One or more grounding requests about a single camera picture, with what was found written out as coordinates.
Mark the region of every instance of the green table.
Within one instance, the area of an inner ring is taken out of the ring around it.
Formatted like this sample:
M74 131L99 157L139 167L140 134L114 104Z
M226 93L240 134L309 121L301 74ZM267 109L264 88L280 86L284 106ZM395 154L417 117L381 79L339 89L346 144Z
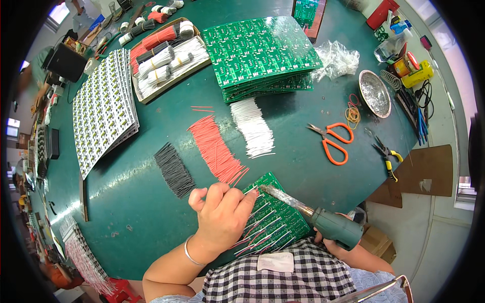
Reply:
M185 1L185 6L171 19L186 17L201 30L248 18L289 16L291 6L291 0ZM137 37L125 47L133 47L146 35ZM372 147L374 140L368 130L379 135L388 147L403 157L417 139L401 108L393 101L391 114L386 119L374 119L368 111L361 110L362 121L354 131L354 142L345 146L348 162L343 166L330 163L321 136L307 129L307 123L325 127L346 122L344 111L349 94L358 92L359 72L369 69L378 73L384 66L378 66L373 55L378 42L363 15L336 0L327 4L316 45L326 40L338 40L348 49L360 52L357 74L334 81L324 78L314 83L313 92L258 98L263 117L274 131L275 155L251 160L245 156L244 138L235 129L229 105L223 102L212 66L181 81L147 105L137 102L140 132L102 158L87 177L87 223L81 219L72 105L67 103L65 94L53 108L50 123L51 128L59 129L61 153L57 160L50 162L47 174L47 200L55 202L57 212L54 216L48 210L54 232L60 238L58 230L62 217L72 214L106 273L134 280L141 280L155 259L193 234L197 230L196 213L187 199L178 200L171 193L152 158L170 141L198 187L217 182L201 158L192 135L186 132L188 126L208 113L191 111L191 105L214 107L216 122L227 146L243 165L251 168L238 183L238 188L272 171L287 193L312 207L344 213L352 210L387 178L383 159ZM119 47L115 41L108 50ZM70 85L70 99L80 85L81 82ZM339 159L339 151L332 152ZM42 210L39 195L34 194L33 199L35 211Z

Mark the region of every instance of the orange-handled scissors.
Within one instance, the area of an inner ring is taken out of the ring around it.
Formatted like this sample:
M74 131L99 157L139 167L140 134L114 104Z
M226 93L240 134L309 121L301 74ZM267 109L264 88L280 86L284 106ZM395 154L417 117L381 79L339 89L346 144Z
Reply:
M341 127L345 128L346 130L349 131L350 140L345 140L344 138L342 138L341 136L339 136L336 132L334 132L333 130L331 130L331 128L335 128L337 126L341 126ZM310 126L308 128L311 129L311 130L314 130L317 133L319 133L319 134L322 135L322 137L323 137L323 141L322 141L323 148L325 149L325 153L327 154L327 157L330 160L330 162L332 162L335 165L344 165L345 163L347 163L347 160L349 158L349 154L347 154L347 151L343 147L340 147L337 143L328 140L326 138L326 135L327 134L330 134L330 135L334 136L335 138L339 139L340 141L342 141L342 142L344 142L346 144L349 144L349 143L351 143L354 140L354 133L352 133L352 130L350 129L350 127L348 127L344 123L338 122L338 123L334 123L332 125L327 126L325 128L325 130L321 130L320 128L314 126L313 124L310 124ZM330 144L331 146L335 147L336 149L338 149L339 151L341 151L344 154L345 159L342 162L337 162L337 161L335 161L332 158L332 156L330 155L330 151L328 151L328 146L327 146L328 144Z

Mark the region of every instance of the metal dish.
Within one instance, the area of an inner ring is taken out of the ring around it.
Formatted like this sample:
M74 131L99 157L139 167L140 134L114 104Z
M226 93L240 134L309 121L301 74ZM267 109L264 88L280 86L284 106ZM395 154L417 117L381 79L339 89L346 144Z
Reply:
M387 118L391 113L391 98L382 80L375 73L363 70L359 75L362 99L379 118Z

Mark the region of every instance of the checkered shirt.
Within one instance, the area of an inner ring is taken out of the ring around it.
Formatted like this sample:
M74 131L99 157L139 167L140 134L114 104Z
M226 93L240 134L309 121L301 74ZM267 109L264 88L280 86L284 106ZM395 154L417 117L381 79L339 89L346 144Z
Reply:
M293 254L293 272L258 271L257 256L208 271L203 302L327 302L356 291L347 266L313 238L281 252Z

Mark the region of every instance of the yellow container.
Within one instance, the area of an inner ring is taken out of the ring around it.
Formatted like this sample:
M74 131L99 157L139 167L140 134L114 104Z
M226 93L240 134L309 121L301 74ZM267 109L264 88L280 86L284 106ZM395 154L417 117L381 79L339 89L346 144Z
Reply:
M425 81L433 76L433 67L427 60L420 63L420 68L416 72L412 72L401 78L406 88L411 88L419 82Z

